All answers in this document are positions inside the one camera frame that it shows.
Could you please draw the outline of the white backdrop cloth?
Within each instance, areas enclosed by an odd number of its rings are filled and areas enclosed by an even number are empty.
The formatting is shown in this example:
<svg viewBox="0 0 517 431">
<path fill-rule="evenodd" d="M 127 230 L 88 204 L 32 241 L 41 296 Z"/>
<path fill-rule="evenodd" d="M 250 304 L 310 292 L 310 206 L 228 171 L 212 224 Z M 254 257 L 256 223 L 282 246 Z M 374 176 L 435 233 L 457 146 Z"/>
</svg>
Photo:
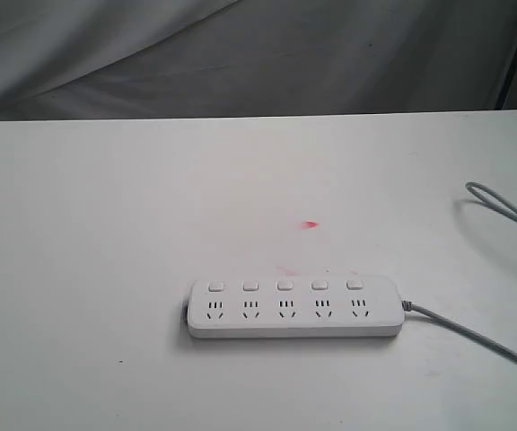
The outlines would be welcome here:
<svg viewBox="0 0 517 431">
<path fill-rule="evenodd" d="M 0 120 L 489 110 L 517 1 L 0 1 Z"/>
</svg>

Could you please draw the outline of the white five-outlet power strip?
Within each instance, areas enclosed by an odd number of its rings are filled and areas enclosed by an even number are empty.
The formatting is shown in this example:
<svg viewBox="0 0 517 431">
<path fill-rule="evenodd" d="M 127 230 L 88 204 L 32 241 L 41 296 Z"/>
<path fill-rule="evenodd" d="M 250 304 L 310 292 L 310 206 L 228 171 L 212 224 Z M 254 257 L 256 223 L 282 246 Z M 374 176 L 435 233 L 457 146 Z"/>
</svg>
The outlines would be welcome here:
<svg viewBox="0 0 517 431">
<path fill-rule="evenodd" d="M 187 304 L 198 339 L 395 337 L 404 322 L 399 290 L 382 276 L 211 278 Z"/>
</svg>

